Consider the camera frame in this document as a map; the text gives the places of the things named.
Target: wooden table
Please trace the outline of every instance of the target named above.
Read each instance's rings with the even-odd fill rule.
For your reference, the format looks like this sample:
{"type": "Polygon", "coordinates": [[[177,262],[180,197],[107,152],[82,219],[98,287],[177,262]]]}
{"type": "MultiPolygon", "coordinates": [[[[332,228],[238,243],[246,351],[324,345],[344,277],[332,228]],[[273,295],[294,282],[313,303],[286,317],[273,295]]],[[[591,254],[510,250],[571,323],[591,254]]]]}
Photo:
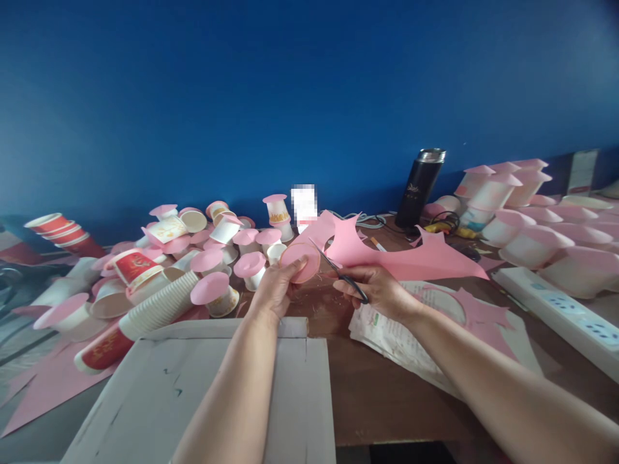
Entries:
{"type": "MultiPolygon", "coordinates": [[[[402,235],[384,227],[363,230],[388,251],[410,248],[402,235]]],[[[366,244],[373,247],[369,240],[366,244]]],[[[475,244],[480,249],[492,249],[480,242],[475,244]]],[[[327,270],[328,265],[323,263],[321,271],[327,270]]],[[[477,298],[508,306],[524,320],[546,378],[619,422],[619,385],[546,324],[521,310],[482,279],[470,277],[433,282],[454,290],[463,287],[477,298]]],[[[235,288],[244,287],[239,283],[235,288]]],[[[309,335],[328,341],[336,446],[486,438],[485,430],[465,403],[364,344],[351,340],[348,324],[353,308],[334,290],[332,283],[331,279],[320,276],[312,278],[292,301],[288,316],[308,318],[309,335]]],[[[242,301],[251,300],[251,296],[244,292],[242,301]]],[[[614,306],[614,317],[619,319],[619,304],[610,306],[614,306]]],[[[243,316],[248,307],[246,304],[241,308],[238,316],[243,316]]],[[[619,320],[611,322],[619,325],[619,320]]]]}

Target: white power strip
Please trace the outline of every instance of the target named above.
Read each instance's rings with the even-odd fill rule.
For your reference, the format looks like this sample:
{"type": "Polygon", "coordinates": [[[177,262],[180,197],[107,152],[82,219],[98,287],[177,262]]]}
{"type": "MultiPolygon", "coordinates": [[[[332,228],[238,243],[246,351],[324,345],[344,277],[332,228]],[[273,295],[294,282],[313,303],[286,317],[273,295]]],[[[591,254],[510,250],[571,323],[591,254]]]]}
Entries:
{"type": "Polygon", "coordinates": [[[619,383],[619,329],[524,267],[500,269],[494,280],[552,330],[619,383]]]}

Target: thermos lid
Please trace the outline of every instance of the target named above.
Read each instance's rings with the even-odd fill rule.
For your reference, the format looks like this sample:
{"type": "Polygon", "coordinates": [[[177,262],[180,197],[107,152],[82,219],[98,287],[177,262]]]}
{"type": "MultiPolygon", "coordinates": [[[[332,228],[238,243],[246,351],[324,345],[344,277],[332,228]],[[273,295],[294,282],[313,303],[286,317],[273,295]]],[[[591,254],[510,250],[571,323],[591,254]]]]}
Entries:
{"type": "Polygon", "coordinates": [[[441,148],[424,148],[417,155],[421,162],[445,162],[445,150],[441,148]]]}

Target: scissors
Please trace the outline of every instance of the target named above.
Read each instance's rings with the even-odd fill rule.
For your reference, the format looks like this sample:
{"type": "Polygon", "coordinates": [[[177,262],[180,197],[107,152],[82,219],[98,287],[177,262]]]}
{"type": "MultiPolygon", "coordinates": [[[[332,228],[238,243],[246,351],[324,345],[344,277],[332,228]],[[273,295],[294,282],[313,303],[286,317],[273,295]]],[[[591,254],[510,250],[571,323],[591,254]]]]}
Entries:
{"type": "Polygon", "coordinates": [[[357,290],[357,293],[361,296],[361,302],[363,304],[368,304],[369,300],[368,300],[368,296],[363,292],[363,290],[361,290],[361,288],[359,287],[359,285],[357,285],[357,283],[352,280],[349,276],[343,276],[340,274],[340,270],[337,268],[337,266],[335,264],[333,264],[333,262],[327,258],[327,255],[325,255],[322,250],[318,247],[318,245],[316,245],[316,243],[314,243],[314,241],[310,238],[309,241],[316,247],[316,249],[318,250],[318,252],[322,255],[322,257],[326,260],[326,262],[329,264],[329,266],[331,266],[333,268],[333,270],[335,271],[335,273],[337,274],[337,278],[338,280],[343,280],[346,283],[348,283],[350,286],[352,286],[352,288],[354,288],[355,290],[357,290]]]}

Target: water bottle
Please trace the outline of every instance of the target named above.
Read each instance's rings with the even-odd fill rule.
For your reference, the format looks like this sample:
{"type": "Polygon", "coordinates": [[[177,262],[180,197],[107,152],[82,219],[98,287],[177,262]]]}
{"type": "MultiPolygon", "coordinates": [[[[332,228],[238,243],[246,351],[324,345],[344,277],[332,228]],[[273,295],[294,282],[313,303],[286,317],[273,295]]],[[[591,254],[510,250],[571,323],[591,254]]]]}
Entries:
{"type": "Polygon", "coordinates": [[[411,229],[419,223],[421,212],[444,162],[445,150],[429,148],[419,152],[408,176],[398,215],[395,217],[396,226],[411,229]]]}

